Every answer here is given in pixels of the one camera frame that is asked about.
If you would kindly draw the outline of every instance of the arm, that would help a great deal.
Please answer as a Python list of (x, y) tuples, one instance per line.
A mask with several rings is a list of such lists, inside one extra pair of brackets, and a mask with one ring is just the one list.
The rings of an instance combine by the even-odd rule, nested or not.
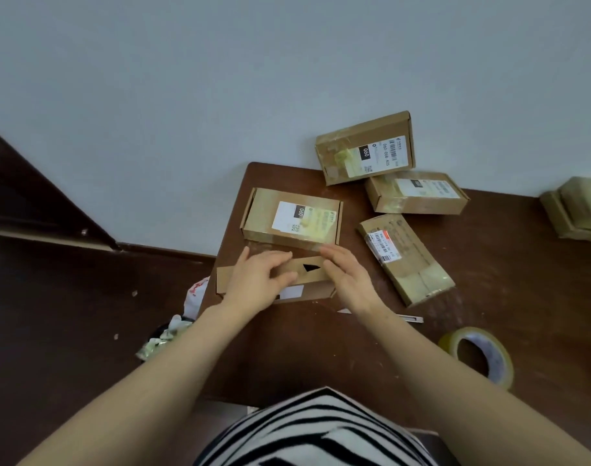
[(575, 439), (397, 317), (349, 250), (331, 245), (322, 255), (341, 300), (391, 356), (463, 466), (591, 465), (591, 452)]
[(221, 304), (208, 308), (162, 352), (75, 414), (20, 465), (148, 463), (190, 413), (230, 341), (297, 278), (297, 273), (269, 277), (291, 253), (248, 254), (246, 247)]

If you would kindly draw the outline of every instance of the hand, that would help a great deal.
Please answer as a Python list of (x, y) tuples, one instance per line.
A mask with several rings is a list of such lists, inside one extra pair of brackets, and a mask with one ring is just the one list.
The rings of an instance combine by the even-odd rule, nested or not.
[(351, 312), (361, 315), (384, 307), (369, 273), (349, 250), (327, 244), (322, 246), (320, 253), (326, 258), (323, 268), (335, 282), (338, 296)]
[(271, 305), (278, 293), (297, 280), (297, 272), (283, 273), (275, 278), (269, 272), (293, 256), (290, 251), (264, 251), (248, 258), (244, 248), (233, 268), (222, 304), (243, 311), (251, 318)]

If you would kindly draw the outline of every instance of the floor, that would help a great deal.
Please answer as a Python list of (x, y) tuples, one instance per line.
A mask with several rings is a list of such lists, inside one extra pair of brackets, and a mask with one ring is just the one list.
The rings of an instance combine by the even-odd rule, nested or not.
[[(0, 466), (135, 369), (146, 337), (210, 271), (183, 258), (0, 237)], [(199, 402), (162, 463), (190, 464), (244, 414)]]

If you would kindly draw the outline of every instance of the white label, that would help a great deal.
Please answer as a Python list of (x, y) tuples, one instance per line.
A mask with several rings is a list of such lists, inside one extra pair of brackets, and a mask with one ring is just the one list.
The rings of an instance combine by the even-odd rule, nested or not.
[(335, 220), (336, 211), (281, 201), (278, 203), (272, 228), (287, 234), (323, 239)]
[(304, 292), (304, 285), (300, 284), (298, 286), (288, 286), (287, 288), (283, 289), (279, 294), (279, 300), (282, 299), (293, 299), (294, 297), (301, 297), (301, 294)]
[(399, 250), (391, 240), (391, 236), (385, 230), (377, 230), (367, 234), (369, 240), (369, 247), (375, 253), (377, 259), (383, 263), (390, 263), (391, 261), (401, 258)]
[(405, 135), (347, 150), (345, 170), (350, 178), (408, 166)]
[(443, 179), (398, 178), (397, 185), (404, 196), (460, 198), (449, 182)]

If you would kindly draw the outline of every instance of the shipping package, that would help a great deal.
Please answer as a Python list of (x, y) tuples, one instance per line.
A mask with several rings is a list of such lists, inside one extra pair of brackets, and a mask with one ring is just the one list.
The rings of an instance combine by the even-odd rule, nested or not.
[(548, 219), (562, 239), (588, 240), (591, 242), (591, 230), (574, 225), (568, 215), (558, 191), (548, 191), (539, 197)]
[(470, 198), (446, 173), (406, 170), (364, 182), (375, 212), (459, 214)]
[(591, 178), (573, 176), (559, 193), (574, 226), (591, 230)]
[[(293, 258), (274, 268), (272, 277), (287, 272), (297, 272), (298, 279), (293, 286), (283, 289), (272, 304), (332, 297), (335, 293), (335, 285), (323, 269), (322, 263), (322, 257)], [(216, 270), (216, 293), (220, 296), (226, 294), (232, 273), (232, 266), (221, 266)]]
[(315, 150), (327, 185), (416, 165), (408, 111), (320, 135)]
[(336, 199), (253, 188), (241, 220), (247, 240), (318, 250), (339, 243), (343, 203)]
[(401, 214), (384, 214), (358, 226), (405, 305), (421, 303), (455, 286)]

